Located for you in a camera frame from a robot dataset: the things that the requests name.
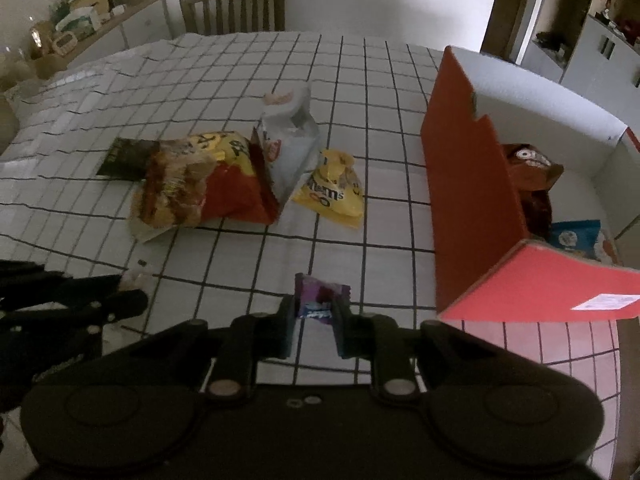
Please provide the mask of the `purple snack packet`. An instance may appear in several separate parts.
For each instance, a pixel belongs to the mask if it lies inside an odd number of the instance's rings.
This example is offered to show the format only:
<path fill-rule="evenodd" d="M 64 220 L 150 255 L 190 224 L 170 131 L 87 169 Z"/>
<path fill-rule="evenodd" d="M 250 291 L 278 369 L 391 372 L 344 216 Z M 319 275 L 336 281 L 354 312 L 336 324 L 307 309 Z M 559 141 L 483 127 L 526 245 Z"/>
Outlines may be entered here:
<path fill-rule="evenodd" d="M 295 275 L 294 299 L 296 318 L 309 318 L 323 324 L 331 324 L 334 302 L 338 300 L 349 302 L 350 287 L 297 273 Z"/>

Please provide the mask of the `yellow M&Ms bag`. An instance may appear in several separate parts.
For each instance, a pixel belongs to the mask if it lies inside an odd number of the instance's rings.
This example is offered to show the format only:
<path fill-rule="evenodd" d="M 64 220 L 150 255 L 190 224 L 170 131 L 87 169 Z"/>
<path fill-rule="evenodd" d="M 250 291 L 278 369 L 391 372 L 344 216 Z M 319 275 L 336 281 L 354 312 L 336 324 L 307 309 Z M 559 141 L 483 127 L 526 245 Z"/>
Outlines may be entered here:
<path fill-rule="evenodd" d="M 364 198 L 355 159 L 342 151 L 323 150 L 319 165 L 295 192 L 293 202 L 342 226 L 359 229 Z"/>

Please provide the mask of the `red yellow chips bag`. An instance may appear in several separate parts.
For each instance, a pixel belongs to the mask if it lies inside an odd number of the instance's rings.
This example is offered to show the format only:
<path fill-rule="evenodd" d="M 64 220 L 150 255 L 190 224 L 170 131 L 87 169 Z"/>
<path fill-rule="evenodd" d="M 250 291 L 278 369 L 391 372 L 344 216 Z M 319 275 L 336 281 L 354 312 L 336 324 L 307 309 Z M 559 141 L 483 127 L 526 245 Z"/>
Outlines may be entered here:
<path fill-rule="evenodd" d="M 160 142 L 131 201 L 128 226 L 145 243 L 213 219 L 269 226 L 279 209 L 256 140 L 208 132 Z"/>

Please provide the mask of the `black sesame snack packet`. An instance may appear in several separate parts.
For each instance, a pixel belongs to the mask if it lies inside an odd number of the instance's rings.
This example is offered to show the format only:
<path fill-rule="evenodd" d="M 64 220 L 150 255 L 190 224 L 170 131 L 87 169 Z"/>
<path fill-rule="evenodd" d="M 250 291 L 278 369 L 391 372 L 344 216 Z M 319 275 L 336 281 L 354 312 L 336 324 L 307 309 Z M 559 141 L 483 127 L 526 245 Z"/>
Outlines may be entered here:
<path fill-rule="evenodd" d="M 152 156 L 159 149 L 158 141 L 116 138 L 96 174 L 120 180 L 141 181 Z"/>

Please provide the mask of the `silver white chips bag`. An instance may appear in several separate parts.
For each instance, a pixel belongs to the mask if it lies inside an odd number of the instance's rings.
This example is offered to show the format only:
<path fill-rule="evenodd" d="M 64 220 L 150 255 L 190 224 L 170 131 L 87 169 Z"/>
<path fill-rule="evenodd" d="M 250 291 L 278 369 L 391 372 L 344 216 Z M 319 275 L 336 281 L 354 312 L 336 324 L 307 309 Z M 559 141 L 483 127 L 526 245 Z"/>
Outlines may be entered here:
<path fill-rule="evenodd" d="M 302 185 L 317 165 L 320 130 L 311 116 L 311 88 L 297 81 L 285 93 L 262 98 L 254 137 L 264 156 L 267 180 L 280 208 Z"/>

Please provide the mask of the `brown Oreo snack bag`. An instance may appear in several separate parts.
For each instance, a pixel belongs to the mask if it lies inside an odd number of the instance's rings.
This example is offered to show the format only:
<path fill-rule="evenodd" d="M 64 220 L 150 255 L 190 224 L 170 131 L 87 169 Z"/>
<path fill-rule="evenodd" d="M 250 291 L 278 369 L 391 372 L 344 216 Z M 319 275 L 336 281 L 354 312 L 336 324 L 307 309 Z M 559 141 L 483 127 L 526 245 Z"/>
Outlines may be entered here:
<path fill-rule="evenodd" d="M 549 192 L 564 172 L 532 144 L 501 145 L 509 177 L 518 192 L 529 235 L 537 240 L 551 236 L 552 206 Z"/>

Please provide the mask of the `blue chips bag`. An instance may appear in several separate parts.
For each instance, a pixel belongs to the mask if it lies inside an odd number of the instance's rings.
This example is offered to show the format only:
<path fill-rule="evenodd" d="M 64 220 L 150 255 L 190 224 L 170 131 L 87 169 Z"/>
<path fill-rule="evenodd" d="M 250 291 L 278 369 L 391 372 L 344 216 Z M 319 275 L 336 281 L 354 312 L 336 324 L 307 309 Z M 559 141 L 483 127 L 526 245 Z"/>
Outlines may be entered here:
<path fill-rule="evenodd" d="M 601 221 L 597 219 L 554 222 L 547 242 L 552 247 L 576 257 L 601 261 L 601 231 Z"/>

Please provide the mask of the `red cardboard box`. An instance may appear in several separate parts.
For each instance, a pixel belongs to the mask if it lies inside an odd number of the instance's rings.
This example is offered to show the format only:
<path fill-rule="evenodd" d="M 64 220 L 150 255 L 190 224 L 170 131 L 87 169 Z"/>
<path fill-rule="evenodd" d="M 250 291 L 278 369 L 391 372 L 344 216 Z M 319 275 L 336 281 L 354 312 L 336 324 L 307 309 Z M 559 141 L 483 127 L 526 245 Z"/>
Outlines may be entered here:
<path fill-rule="evenodd" d="M 639 313 L 639 137 L 600 106 L 492 56 L 445 50 L 421 140 L 432 204 L 435 302 L 447 320 L 587 322 Z M 558 221 L 597 220 L 617 262 L 528 232 L 504 147 L 563 167 Z"/>

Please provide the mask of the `white checkered tablecloth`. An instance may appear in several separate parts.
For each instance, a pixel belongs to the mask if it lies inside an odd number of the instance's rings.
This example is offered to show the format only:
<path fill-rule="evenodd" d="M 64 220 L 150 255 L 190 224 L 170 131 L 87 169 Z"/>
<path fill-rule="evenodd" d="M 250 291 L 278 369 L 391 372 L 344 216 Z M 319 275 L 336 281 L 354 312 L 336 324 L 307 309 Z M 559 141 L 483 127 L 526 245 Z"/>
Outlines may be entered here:
<path fill-rule="evenodd" d="M 51 479 L 599 479 L 639 275 L 605 110 L 459 48 L 297 32 L 57 76 L 1 164 L 1 389 Z"/>

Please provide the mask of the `white digital clock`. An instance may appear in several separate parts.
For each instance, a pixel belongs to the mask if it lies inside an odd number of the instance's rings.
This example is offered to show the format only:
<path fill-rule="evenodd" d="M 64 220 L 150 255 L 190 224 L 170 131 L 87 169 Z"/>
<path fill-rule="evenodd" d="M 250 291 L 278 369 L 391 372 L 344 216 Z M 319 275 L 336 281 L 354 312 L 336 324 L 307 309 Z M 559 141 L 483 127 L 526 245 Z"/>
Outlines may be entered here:
<path fill-rule="evenodd" d="M 76 49 L 78 39 L 73 32 L 61 32 L 51 41 L 51 47 L 55 54 L 59 56 L 69 55 Z"/>

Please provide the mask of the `green white tissue box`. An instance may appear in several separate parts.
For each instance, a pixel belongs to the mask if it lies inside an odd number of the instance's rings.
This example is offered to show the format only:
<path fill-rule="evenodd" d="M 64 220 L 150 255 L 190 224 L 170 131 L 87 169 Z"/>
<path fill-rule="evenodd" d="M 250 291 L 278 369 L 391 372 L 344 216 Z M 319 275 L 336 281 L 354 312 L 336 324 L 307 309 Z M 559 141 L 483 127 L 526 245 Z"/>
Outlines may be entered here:
<path fill-rule="evenodd" d="M 61 21 L 54 26 L 57 32 L 71 32 L 75 29 L 88 28 L 89 35 L 94 34 L 102 27 L 99 14 L 92 6 L 82 6 L 71 10 Z"/>

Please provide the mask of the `wooden sideboard with drawers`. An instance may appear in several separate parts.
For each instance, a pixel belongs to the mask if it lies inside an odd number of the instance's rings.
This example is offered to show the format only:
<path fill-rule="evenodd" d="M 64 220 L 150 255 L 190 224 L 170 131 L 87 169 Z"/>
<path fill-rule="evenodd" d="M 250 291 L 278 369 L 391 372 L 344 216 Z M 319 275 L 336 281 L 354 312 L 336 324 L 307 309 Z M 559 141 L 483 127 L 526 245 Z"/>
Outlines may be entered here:
<path fill-rule="evenodd" d="M 106 58 L 131 48 L 172 38 L 166 0 L 131 0 L 123 14 L 111 18 L 69 54 L 48 54 L 35 60 L 36 74 L 49 79 L 68 68 Z"/>

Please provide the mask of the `brown wooden chair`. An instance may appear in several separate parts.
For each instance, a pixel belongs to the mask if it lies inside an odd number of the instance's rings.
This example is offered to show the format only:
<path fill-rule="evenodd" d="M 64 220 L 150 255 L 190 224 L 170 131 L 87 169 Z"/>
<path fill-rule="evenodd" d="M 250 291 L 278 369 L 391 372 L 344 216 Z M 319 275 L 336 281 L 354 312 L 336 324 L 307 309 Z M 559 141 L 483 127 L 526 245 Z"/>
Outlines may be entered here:
<path fill-rule="evenodd" d="M 285 0 L 179 0 L 186 32 L 284 32 Z"/>

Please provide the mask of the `white wall cabinet shelving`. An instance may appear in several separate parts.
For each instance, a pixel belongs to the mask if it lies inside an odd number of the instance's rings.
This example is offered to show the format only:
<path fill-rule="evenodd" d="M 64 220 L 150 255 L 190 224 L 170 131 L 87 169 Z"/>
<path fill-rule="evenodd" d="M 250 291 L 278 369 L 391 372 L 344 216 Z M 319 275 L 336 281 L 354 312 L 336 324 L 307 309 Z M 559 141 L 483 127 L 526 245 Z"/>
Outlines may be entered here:
<path fill-rule="evenodd" d="M 639 130 L 639 0 L 541 0 L 520 65 Z"/>

